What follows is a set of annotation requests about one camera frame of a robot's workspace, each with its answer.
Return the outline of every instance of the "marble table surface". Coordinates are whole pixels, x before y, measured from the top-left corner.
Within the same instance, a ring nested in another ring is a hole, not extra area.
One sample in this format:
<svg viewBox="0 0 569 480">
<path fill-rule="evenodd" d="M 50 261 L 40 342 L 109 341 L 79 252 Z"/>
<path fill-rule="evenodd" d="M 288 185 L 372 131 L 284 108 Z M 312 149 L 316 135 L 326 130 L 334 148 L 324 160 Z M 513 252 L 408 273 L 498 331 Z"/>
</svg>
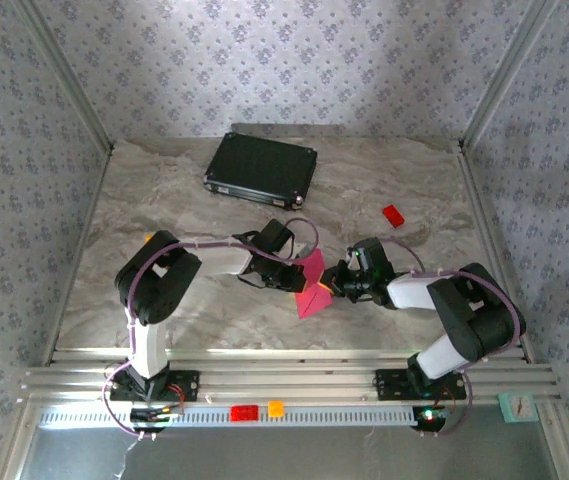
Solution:
<svg viewBox="0 0 569 480">
<path fill-rule="evenodd" d="M 315 222 L 327 266 L 371 236 L 396 235 L 429 269 L 484 262 L 452 145 L 403 138 L 281 139 L 318 151 L 303 209 L 282 209 L 208 192 L 202 177 L 220 139 L 120 141 L 113 152 L 58 347 L 127 345 L 126 317 L 113 279 L 159 229 L 188 237 L 225 237 L 260 229 L 271 218 Z M 406 224 L 394 230 L 381 213 L 394 204 Z M 298 224 L 296 237 L 312 239 Z M 396 270 L 415 262 L 389 244 Z M 299 319 L 293 294 L 253 290 L 230 275 L 200 277 L 168 320 L 166 345 L 186 349 L 417 349 L 443 328 L 434 312 L 394 311 L 335 299 Z"/>
</svg>

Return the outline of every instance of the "wall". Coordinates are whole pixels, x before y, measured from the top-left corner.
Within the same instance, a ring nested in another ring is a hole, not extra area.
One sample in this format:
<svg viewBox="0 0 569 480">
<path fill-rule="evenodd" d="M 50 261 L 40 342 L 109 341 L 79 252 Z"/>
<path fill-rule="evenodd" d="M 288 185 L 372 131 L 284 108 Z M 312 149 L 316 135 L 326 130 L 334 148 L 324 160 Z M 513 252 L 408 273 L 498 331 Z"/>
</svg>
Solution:
<svg viewBox="0 0 569 480">
<path fill-rule="evenodd" d="M 0 1 L 0 446 L 104 161 L 11 5 Z"/>
<path fill-rule="evenodd" d="M 122 138 L 219 136 L 233 123 L 461 136 L 529 2 L 40 3 Z"/>
<path fill-rule="evenodd" d="M 553 363 L 569 409 L 569 2 L 560 5 L 471 158 L 530 337 Z"/>
</svg>

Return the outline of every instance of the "purple cable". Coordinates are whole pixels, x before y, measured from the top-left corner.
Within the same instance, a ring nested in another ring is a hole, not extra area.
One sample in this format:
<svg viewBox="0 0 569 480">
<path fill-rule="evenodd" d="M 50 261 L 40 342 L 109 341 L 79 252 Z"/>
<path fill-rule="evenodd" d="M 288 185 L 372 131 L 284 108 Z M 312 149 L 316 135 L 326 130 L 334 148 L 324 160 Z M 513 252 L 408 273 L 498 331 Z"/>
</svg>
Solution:
<svg viewBox="0 0 569 480">
<path fill-rule="evenodd" d="M 115 378 L 115 375 L 117 375 L 119 372 L 130 366 L 131 366 L 131 361 L 128 360 L 111 372 L 111 374 L 104 382 L 104 385 L 102 385 L 102 400 L 104 401 L 104 406 L 106 407 L 108 414 L 111 416 L 111 418 L 120 428 L 120 430 L 134 437 L 139 437 L 139 433 L 135 432 L 135 430 L 131 430 L 130 428 L 128 428 L 126 425 L 124 425 L 122 422 L 119 421 L 119 419 L 115 416 L 115 413 L 113 413 L 111 406 L 108 404 L 108 400 L 106 399 L 106 389 L 108 388 L 108 384 L 113 380 L 113 378 Z"/>
<path fill-rule="evenodd" d="M 317 248 L 317 245 L 319 244 L 320 234 L 317 230 L 317 227 L 315 226 L 315 224 L 313 222 L 311 222 L 310 220 L 307 220 L 305 218 L 302 218 L 302 217 L 292 218 L 286 223 L 286 225 L 288 225 L 294 221 L 304 222 L 304 223 L 307 223 L 308 225 L 310 225 L 311 227 L 313 227 L 313 232 L 315 233 L 315 242 L 313 243 L 313 249 L 307 255 L 304 255 L 302 257 L 298 257 L 298 258 L 293 259 L 293 260 L 278 257 L 277 255 L 272 255 L 270 253 L 263 252 L 263 251 L 259 250 L 258 248 L 254 247 L 252 245 L 244 245 L 243 243 L 229 243 L 229 242 L 186 243 L 186 242 L 179 242 L 179 243 L 173 243 L 171 245 L 167 245 L 166 247 L 158 250 L 142 265 L 142 267 L 139 269 L 139 271 L 137 272 L 137 274 L 133 278 L 133 281 L 131 282 L 131 286 L 128 290 L 128 297 L 126 299 L 126 305 L 127 305 L 127 308 L 129 309 L 131 315 L 133 316 L 133 319 L 136 320 L 135 314 L 134 314 L 133 310 L 131 309 L 131 305 L 133 305 L 133 298 L 135 298 L 134 297 L 135 290 L 137 289 L 137 285 L 140 283 L 140 279 L 142 278 L 142 275 L 144 275 L 144 273 L 146 273 L 146 271 L 149 268 L 151 268 L 151 266 L 155 263 L 155 261 L 158 258 L 160 258 L 165 253 L 168 253 L 168 252 L 175 250 L 177 248 L 194 248 L 194 249 L 198 249 L 198 248 L 242 248 L 244 250 L 248 250 L 250 252 L 261 255 L 264 258 L 268 258 L 270 260 L 275 260 L 276 262 L 281 262 L 281 263 L 285 263 L 285 264 L 300 264 L 300 263 L 302 263 L 302 260 L 310 257 L 311 254 Z"/>
<path fill-rule="evenodd" d="M 513 337 L 511 338 L 510 342 L 508 342 L 506 345 L 504 345 L 503 347 L 501 347 L 501 348 L 495 350 L 493 353 L 491 353 L 491 356 L 497 355 L 498 353 L 502 353 L 502 352 L 510 349 L 519 340 L 520 334 L 522 331 L 522 327 L 520 325 L 519 315 L 517 314 L 517 311 L 515 310 L 515 305 L 513 305 L 513 302 L 511 301 L 511 299 L 508 298 L 506 296 L 506 294 L 504 292 L 502 292 L 502 290 L 497 288 L 491 282 L 488 282 L 487 280 L 484 280 L 482 277 L 478 277 L 475 274 L 468 273 L 468 272 L 462 272 L 459 270 L 442 271 L 442 272 L 438 272 L 438 273 L 413 273 L 411 275 L 415 278 L 438 278 L 438 277 L 442 277 L 442 276 L 451 275 L 454 277 L 468 278 L 469 280 L 473 280 L 474 282 L 479 283 L 484 288 L 486 288 L 486 289 L 490 290 L 492 293 L 494 293 L 495 296 L 497 298 L 499 298 L 502 301 L 502 303 L 504 303 L 504 305 L 506 305 L 508 312 L 511 314 L 511 317 L 513 318 Z M 472 364 L 467 364 L 467 365 L 464 365 L 463 367 L 460 367 L 460 368 L 468 368 L 470 365 L 472 365 Z"/>
<path fill-rule="evenodd" d="M 433 434 L 434 437 L 443 437 L 456 432 L 466 422 L 466 420 L 468 420 L 468 416 L 471 413 L 471 407 L 473 406 L 473 386 L 471 385 L 471 381 L 465 372 L 460 371 L 460 374 L 462 375 L 464 383 L 466 384 L 466 388 L 468 389 L 468 403 L 466 404 L 466 410 L 464 410 L 464 413 L 455 425 L 453 425 L 448 430 Z"/>
<path fill-rule="evenodd" d="M 402 247 L 404 250 L 406 250 L 408 253 L 410 253 L 411 255 L 413 255 L 413 258 L 415 259 L 415 261 L 417 262 L 417 264 L 420 266 L 420 269 L 422 270 L 422 272 L 426 272 L 426 268 L 424 268 L 424 264 L 422 263 L 422 260 L 420 259 L 420 257 L 417 255 L 417 253 L 415 253 L 415 251 L 409 247 L 408 245 L 406 245 L 405 243 L 399 241 L 397 238 L 395 237 L 388 237 L 388 238 L 380 238 L 380 242 L 384 243 L 384 242 L 391 242 L 394 243 L 395 245 L 397 245 L 398 247 Z"/>
<path fill-rule="evenodd" d="M 320 234 L 319 231 L 317 230 L 317 227 L 315 226 L 315 224 L 313 222 L 311 222 L 310 220 L 307 220 L 306 218 L 302 218 L 302 217 L 295 217 L 290 219 L 288 222 L 286 222 L 285 226 L 290 225 L 293 222 L 304 222 L 308 225 L 310 225 L 313 228 L 313 232 L 315 233 L 315 241 L 313 243 L 313 248 L 311 249 L 311 251 L 307 254 L 304 255 L 302 257 L 296 258 L 294 260 L 291 259 L 287 259 L 287 258 L 281 258 L 278 257 L 277 255 L 271 255 L 270 253 L 266 253 L 266 252 L 262 252 L 261 250 L 253 247 L 252 245 L 244 245 L 243 243 L 229 243 L 229 242 L 207 242 L 207 243 L 185 243 L 185 242 L 179 242 L 179 243 L 173 243 L 171 245 L 167 245 L 166 247 L 158 250 L 157 252 L 155 252 L 155 254 L 153 254 L 151 256 L 151 258 L 149 258 L 143 265 L 142 267 L 139 269 L 139 271 L 137 272 L 137 274 L 135 275 L 135 277 L 133 278 L 133 282 L 131 282 L 131 286 L 129 288 L 129 292 L 128 292 L 128 297 L 126 300 L 126 314 L 129 320 L 129 323 L 127 324 L 127 327 L 129 329 L 129 339 L 130 339 L 130 346 L 131 346 L 131 358 L 135 355 L 135 352 L 137 350 L 137 345 L 135 343 L 135 334 L 133 333 L 133 330 L 135 329 L 135 324 L 136 324 L 136 320 L 137 318 L 135 317 L 135 313 L 133 312 L 133 310 L 130 307 L 130 305 L 133 305 L 133 298 L 134 294 L 135 294 L 135 289 L 137 288 L 137 285 L 140 282 L 140 279 L 142 278 L 142 275 L 144 275 L 144 273 L 151 268 L 151 266 L 155 263 L 155 261 L 161 257 L 162 255 L 164 255 L 167 252 L 170 252 L 172 250 L 175 250 L 177 248 L 242 248 L 244 250 L 248 250 L 251 252 L 254 252 L 258 255 L 261 255 L 262 257 L 271 259 L 271 260 L 275 260 L 277 262 L 281 262 L 281 263 L 286 263 L 286 264 L 299 264 L 301 263 L 302 260 L 304 260 L 305 258 L 308 258 L 311 256 L 311 254 L 315 251 L 315 249 L 317 248 L 319 241 L 320 241 Z M 108 400 L 106 399 L 106 389 L 108 387 L 109 382 L 111 382 L 113 380 L 113 378 L 115 377 L 115 375 L 117 375 L 119 372 L 121 372 L 122 370 L 128 368 L 130 365 L 132 364 L 132 360 L 128 360 L 127 362 L 123 363 L 122 365 L 120 365 L 118 368 L 116 368 L 110 375 L 109 377 L 106 379 L 106 381 L 104 382 L 104 385 L 102 386 L 102 400 L 104 401 L 104 405 L 106 406 L 106 410 L 108 411 L 109 415 L 111 416 L 111 418 L 115 421 L 115 423 L 117 424 L 117 426 L 124 432 L 128 433 L 129 435 L 134 435 L 134 436 L 138 436 L 138 434 L 134 431 L 131 430 L 130 428 L 126 427 L 126 425 L 124 425 L 122 422 L 120 422 L 117 417 L 115 416 L 115 414 L 113 413 L 113 410 L 111 409 L 110 405 L 108 404 Z"/>
</svg>

